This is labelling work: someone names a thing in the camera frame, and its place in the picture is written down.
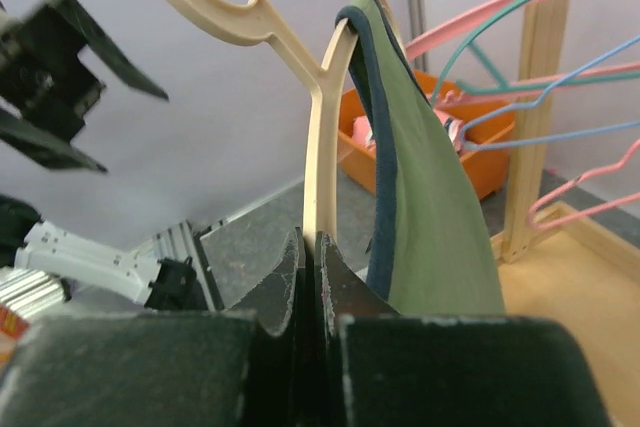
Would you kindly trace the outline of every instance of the beige hanger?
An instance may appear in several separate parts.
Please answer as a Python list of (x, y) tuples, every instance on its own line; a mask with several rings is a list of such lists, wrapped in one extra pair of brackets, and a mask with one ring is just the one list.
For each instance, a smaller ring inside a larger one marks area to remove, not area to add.
[[(269, 0), (246, 5), (224, 0), (167, 0), (188, 20), (225, 42), (251, 46), (267, 42), (311, 93), (304, 183), (303, 235), (313, 251), (319, 231), (337, 238), (336, 162), (340, 100), (357, 35), (338, 23), (318, 65), (309, 50)], [(397, 34), (386, 0), (380, 0)]]

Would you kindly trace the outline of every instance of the gray carpet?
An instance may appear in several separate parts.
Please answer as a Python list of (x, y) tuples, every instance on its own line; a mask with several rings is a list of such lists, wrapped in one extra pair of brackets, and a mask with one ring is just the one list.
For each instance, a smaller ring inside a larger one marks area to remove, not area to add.
[[(563, 182), (545, 173), (541, 193)], [(482, 202), (491, 235), (502, 230), (506, 192)], [(213, 268), (225, 305), (233, 305), (273, 268), (287, 232), (302, 225), (302, 184), (203, 237), (202, 243)], [(601, 202), (587, 192), (573, 189), (563, 198), (577, 209)], [(365, 253), (375, 217), (375, 198), (343, 172), (338, 171), (338, 245), (347, 265), (362, 271), (369, 262)], [(613, 209), (594, 219), (627, 241), (640, 246), (640, 222)]]

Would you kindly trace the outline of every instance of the wooden frame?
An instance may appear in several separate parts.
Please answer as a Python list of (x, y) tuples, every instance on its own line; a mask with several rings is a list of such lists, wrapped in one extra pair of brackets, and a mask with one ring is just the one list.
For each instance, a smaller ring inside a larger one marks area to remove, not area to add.
[[(556, 73), (568, 0), (527, 8), (520, 77)], [(547, 135), (551, 101), (516, 116), (516, 138)], [(550, 317), (576, 338), (616, 425), (640, 425), (640, 249), (590, 218), (533, 230), (527, 211), (538, 199), (546, 145), (512, 151), (504, 231), (491, 239), (507, 311)], [(538, 214), (574, 213), (557, 202)]]

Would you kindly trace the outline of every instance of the orange plastic container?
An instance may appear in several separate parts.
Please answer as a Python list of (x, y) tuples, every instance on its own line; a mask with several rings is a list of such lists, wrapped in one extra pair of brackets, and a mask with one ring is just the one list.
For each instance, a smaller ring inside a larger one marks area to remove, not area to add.
[[(420, 71), (416, 71), (415, 74), (424, 91), (431, 92), (436, 85), (437, 77)], [(451, 90), (459, 92), (460, 89), (453, 82), (444, 82), (442, 94), (444, 95)], [(486, 102), (475, 104), (473, 107), (461, 105), (448, 109), (447, 112), (454, 117), (469, 122), (504, 105), (506, 105), (505, 102)], [(349, 177), (375, 194), (375, 153), (368, 151), (351, 138), (353, 121), (361, 115), (365, 115), (365, 112), (360, 103), (358, 92), (355, 89), (349, 90), (343, 94), (340, 108), (338, 131), (339, 163)], [(477, 144), (509, 140), (513, 132), (514, 120), (513, 112), (499, 115), (469, 129), (467, 138)], [(500, 190), (504, 185), (509, 168), (508, 149), (475, 150), (462, 155), (460, 161), (469, 179), (471, 179), (479, 199), (483, 199), (492, 192)]]

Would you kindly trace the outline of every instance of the teal hanger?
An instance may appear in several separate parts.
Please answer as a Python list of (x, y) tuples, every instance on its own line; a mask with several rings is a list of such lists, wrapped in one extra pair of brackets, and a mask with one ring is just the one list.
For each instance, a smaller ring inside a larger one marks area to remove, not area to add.
[[(531, 2), (532, 0), (516, 0), (504, 7), (502, 10), (491, 16), (484, 23), (476, 27), (467, 38), (458, 46), (455, 50), (447, 64), (445, 65), (440, 77), (438, 78), (438, 82), (436, 83), (435, 88), (433, 89), (433, 94), (431, 97), (432, 103), (438, 98), (438, 94), (442, 88), (442, 84), (447, 78), (453, 64), (456, 62), (458, 57), (462, 54), (462, 52), (469, 47), (471, 52), (478, 58), (478, 60), (485, 66), (485, 68), (489, 71), (491, 76), (496, 80), (497, 86), (495, 87), (475, 87), (463, 81), (458, 81), (457, 85), (469, 94), (496, 94), (496, 93), (514, 93), (522, 90), (530, 90), (532, 88), (536, 89), (545, 89), (549, 87), (553, 82), (539, 82), (539, 83), (528, 83), (528, 84), (520, 84), (520, 85), (511, 85), (504, 75), (500, 73), (498, 68), (491, 62), (489, 57), (482, 51), (480, 46), (474, 43), (475, 39), (482, 34), (485, 30), (491, 27), (493, 24), (498, 22), (500, 19), (510, 14), (514, 10), (522, 7), (523, 5)], [(603, 74), (603, 75), (593, 75), (589, 77), (573, 77), (571, 79), (567, 79), (563, 85), (585, 85), (585, 84), (593, 84), (598, 82), (611, 82), (615, 80), (628, 80), (640, 78), (640, 70), (630, 71), (630, 72), (619, 72), (612, 74)]]

